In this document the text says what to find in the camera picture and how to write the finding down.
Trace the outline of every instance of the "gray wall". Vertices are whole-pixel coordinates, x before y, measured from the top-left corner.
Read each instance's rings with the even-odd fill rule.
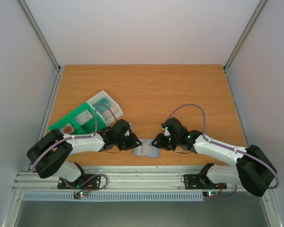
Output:
[[[16,0],[0,0],[0,222],[36,138],[54,67]]]
[[[65,64],[225,64],[258,0],[27,0]]]
[[[259,145],[280,176],[284,218],[284,0],[268,1],[229,69],[249,144]]]

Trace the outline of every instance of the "wooden tabletop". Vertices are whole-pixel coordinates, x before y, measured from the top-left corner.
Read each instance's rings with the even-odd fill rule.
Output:
[[[200,105],[206,114],[206,134],[236,146],[245,146],[240,122],[221,65],[67,65],[65,66],[50,124],[86,102],[101,90],[121,107],[121,117],[134,124],[140,139],[154,139],[161,123],[178,106]],[[202,114],[187,106],[175,113],[190,131],[202,131]],[[205,165],[221,161],[199,154],[160,151],[159,158],[85,152],[71,155],[84,166]]]

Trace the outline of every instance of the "metal grille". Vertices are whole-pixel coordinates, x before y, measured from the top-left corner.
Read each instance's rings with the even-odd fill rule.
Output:
[[[91,192],[76,199],[73,192],[25,192],[24,201],[203,201],[201,192]]]

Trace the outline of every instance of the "gray floor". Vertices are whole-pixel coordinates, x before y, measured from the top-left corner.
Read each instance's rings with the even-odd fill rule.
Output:
[[[24,201],[16,227],[266,227],[261,198],[238,193],[229,201]]]

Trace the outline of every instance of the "white container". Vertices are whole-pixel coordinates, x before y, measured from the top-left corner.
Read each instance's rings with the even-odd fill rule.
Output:
[[[107,105],[109,109],[114,113],[117,119],[123,115],[123,111],[121,110],[118,103],[115,100],[113,100],[111,96],[109,96],[105,91],[100,91],[98,94],[96,94],[86,102],[93,109],[95,109],[95,107],[99,103]],[[107,126],[109,126],[111,123],[115,121],[110,111],[107,110],[107,108],[105,108],[104,106],[100,106],[98,108],[97,114],[100,114],[102,116],[102,119]]]

